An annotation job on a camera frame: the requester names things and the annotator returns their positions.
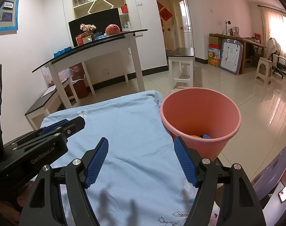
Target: white plastic stool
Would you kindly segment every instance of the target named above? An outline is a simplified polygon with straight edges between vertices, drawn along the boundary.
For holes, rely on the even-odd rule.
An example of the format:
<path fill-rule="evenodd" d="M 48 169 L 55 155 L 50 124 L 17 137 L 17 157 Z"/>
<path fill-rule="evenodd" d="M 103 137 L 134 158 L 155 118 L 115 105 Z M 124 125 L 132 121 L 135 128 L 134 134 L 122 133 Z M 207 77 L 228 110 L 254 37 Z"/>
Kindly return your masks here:
<path fill-rule="evenodd" d="M 195 67 L 195 51 L 194 48 L 179 47 L 173 52 L 167 53 L 169 62 L 169 74 L 170 74 L 170 87 L 174 89 L 174 84 L 177 82 L 189 83 L 189 87 L 193 87 L 193 74 Z M 189 66 L 190 79 L 181 79 L 173 77 L 172 62 L 179 62 L 180 70 L 182 66 Z"/>
<path fill-rule="evenodd" d="M 265 75 L 259 72 L 261 64 L 265 65 L 265 69 L 266 69 Z M 257 79 L 257 77 L 262 78 L 265 85 L 268 85 L 268 83 L 271 82 L 272 80 L 272 62 L 271 61 L 269 61 L 266 58 L 262 58 L 262 57 L 259 59 L 255 79 Z"/>

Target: door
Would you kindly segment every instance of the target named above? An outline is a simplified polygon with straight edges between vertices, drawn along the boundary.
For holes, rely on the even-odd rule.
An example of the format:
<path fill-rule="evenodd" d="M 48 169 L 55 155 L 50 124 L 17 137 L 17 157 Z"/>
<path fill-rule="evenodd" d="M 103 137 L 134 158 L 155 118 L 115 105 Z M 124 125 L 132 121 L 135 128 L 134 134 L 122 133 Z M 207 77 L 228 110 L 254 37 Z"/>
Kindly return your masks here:
<path fill-rule="evenodd" d="M 173 8 L 176 14 L 179 46 L 193 47 L 192 26 L 187 0 L 174 0 Z"/>

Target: pomegranate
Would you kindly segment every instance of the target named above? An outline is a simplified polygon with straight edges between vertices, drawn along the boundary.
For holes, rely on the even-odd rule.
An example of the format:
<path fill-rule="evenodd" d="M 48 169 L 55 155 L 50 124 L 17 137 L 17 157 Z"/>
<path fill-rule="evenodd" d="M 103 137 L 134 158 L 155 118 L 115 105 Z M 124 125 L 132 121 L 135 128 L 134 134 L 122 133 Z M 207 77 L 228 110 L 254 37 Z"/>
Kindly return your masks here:
<path fill-rule="evenodd" d="M 109 25 L 105 29 L 107 35 L 117 35 L 120 33 L 120 28 L 117 25 Z"/>

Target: ridged blue rubber pad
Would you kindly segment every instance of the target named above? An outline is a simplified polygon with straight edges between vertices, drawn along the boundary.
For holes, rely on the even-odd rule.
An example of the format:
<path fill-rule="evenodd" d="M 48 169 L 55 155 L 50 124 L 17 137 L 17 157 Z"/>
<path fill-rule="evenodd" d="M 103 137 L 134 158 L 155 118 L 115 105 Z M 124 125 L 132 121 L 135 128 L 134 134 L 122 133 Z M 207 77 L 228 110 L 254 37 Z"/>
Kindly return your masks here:
<path fill-rule="evenodd" d="M 96 182 L 96 179 L 99 175 L 100 169 L 104 163 L 108 152 L 108 140 L 104 139 L 101 143 L 99 149 L 88 165 L 87 169 L 87 178 L 85 179 L 85 185 L 89 187 L 91 184 Z"/>
<path fill-rule="evenodd" d="M 196 177 L 196 167 L 179 138 L 174 140 L 174 151 L 188 182 L 193 184 L 193 186 L 197 186 L 198 178 Z"/>
<path fill-rule="evenodd" d="M 204 134 L 203 139 L 212 139 L 209 135 Z"/>
<path fill-rule="evenodd" d="M 57 123 L 55 123 L 55 124 L 53 124 L 53 125 L 50 125 L 50 126 L 48 126 L 48 127 L 45 127 L 45 128 L 43 129 L 43 131 L 42 131 L 42 133 L 41 133 L 40 136 L 42 136 L 42 135 L 44 135 L 44 134 L 46 134 L 46 133 L 48 133 L 48 132 L 51 132 L 55 127 L 59 127 L 59 126 L 61 126 L 62 124 L 66 123 L 66 122 L 68 122 L 68 120 L 67 120 L 67 119 L 64 119 L 64 120 L 59 121 L 59 122 L 57 122 Z"/>

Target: curtain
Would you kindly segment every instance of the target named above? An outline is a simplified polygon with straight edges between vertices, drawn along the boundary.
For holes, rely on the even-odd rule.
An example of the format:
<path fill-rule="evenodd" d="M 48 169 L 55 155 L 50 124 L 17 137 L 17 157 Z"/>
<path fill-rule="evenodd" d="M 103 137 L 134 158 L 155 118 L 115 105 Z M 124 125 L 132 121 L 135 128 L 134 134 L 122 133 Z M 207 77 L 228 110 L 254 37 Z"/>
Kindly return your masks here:
<path fill-rule="evenodd" d="M 265 7 L 260 7 L 260 10 L 265 42 L 275 38 L 281 47 L 280 55 L 286 57 L 286 14 Z"/>

